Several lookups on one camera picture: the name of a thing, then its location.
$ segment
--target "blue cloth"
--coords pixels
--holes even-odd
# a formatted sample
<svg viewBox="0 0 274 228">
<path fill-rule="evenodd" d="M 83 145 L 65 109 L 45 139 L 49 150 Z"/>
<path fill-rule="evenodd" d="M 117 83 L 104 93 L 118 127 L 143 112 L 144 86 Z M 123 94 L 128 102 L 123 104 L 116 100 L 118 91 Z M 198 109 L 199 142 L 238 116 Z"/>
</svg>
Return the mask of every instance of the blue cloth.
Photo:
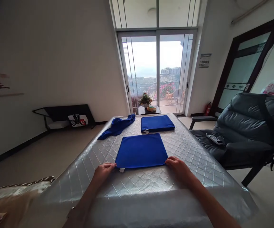
<svg viewBox="0 0 274 228">
<path fill-rule="evenodd" d="M 112 120 L 112 126 L 109 129 L 107 129 L 106 131 L 104 131 L 100 135 L 98 140 L 104 140 L 108 136 L 117 136 L 117 135 L 121 134 L 122 131 L 124 130 L 124 128 L 131 125 L 135 121 L 135 118 L 136 118 L 136 115 L 131 114 L 131 115 L 128 116 L 128 118 L 126 120 L 123 120 L 123 119 L 120 119 L 120 118 L 113 119 Z"/>
<path fill-rule="evenodd" d="M 141 118 L 141 132 L 145 130 L 149 132 L 169 131 L 175 130 L 175 125 L 167 115 L 142 117 Z"/>
<path fill-rule="evenodd" d="M 168 155 L 159 133 L 123 137 L 117 157 L 117 168 L 141 168 L 164 165 Z"/>
</svg>

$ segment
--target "pipe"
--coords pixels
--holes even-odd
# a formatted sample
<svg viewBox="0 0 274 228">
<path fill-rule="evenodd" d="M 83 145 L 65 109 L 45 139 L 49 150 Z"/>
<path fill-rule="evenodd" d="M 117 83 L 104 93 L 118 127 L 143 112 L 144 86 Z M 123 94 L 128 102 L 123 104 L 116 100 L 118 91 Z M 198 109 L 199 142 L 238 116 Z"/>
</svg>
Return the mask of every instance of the pipe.
<svg viewBox="0 0 274 228">
<path fill-rule="evenodd" d="M 251 9 L 249 9 L 248 11 L 246 11 L 243 15 L 235 18 L 231 24 L 234 25 L 236 24 L 238 21 L 240 21 L 241 19 L 245 18 L 246 16 L 248 16 L 250 13 L 252 13 L 253 11 L 255 11 L 256 9 L 258 9 L 259 7 L 261 7 L 262 5 L 266 4 L 268 1 L 270 0 L 263 0 L 260 3 L 258 3 L 257 5 L 253 6 Z"/>
</svg>

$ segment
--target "armchair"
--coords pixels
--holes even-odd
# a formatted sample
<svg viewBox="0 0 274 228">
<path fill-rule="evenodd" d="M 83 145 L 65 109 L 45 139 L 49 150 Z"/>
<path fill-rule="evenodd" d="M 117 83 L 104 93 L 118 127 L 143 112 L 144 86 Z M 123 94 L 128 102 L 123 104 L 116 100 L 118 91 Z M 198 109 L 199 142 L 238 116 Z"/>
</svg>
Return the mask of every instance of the armchair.
<svg viewBox="0 0 274 228">
<path fill-rule="evenodd" d="M 195 122 L 212 120 L 217 120 L 213 130 L 192 130 Z M 190 131 L 226 170 L 252 168 L 242 181 L 246 187 L 263 166 L 274 164 L 274 96 L 239 93 L 218 119 L 193 117 Z"/>
</svg>

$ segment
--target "quilted tablecloth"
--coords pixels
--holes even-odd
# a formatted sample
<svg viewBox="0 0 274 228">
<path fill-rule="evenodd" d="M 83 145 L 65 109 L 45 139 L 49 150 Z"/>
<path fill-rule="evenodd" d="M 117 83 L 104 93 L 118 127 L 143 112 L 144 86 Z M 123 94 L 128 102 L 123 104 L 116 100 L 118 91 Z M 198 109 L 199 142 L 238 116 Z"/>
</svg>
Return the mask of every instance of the quilted tablecloth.
<svg viewBox="0 0 274 228">
<path fill-rule="evenodd" d="M 239 223 L 258 210 L 249 191 L 206 151 L 174 114 L 167 114 L 175 131 L 161 132 L 168 156 L 183 160 L 195 176 Z M 114 162 L 121 140 L 141 134 L 141 118 L 118 136 L 97 140 L 112 119 L 73 163 L 32 204 L 20 227 L 61 228 L 92 179 L 95 168 Z M 167 166 L 115 170 L 101 188 L 89 214 L 87 227 L 212 227 L 191 192 Z"/>
</svg>

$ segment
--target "hand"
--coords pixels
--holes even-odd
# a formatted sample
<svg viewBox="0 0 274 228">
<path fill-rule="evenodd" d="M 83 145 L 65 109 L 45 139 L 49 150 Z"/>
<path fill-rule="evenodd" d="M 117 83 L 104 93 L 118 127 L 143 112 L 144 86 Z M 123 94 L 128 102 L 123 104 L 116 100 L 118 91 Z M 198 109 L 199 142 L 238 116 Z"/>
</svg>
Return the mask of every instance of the hand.
<svg viewBox="0 0 274 228">
<path fill-rule="evenodd" d="M 93 175 L 92 181 L 90 182 L 90 186 L 94 186 L 95 188 L 99 188 L 107 179 L 111 171 L 117 166 L 116 163 L 106 162 L 102 165 L 99 165 L 96 168 L 95 173 Z"/>
<path fill-rule="evenodd" d="M 198 180 L 188 166 L 180 159 L 170 156 L 165 163 L 175 172 L 176 177 L 188 187 Z"/>
</svg>

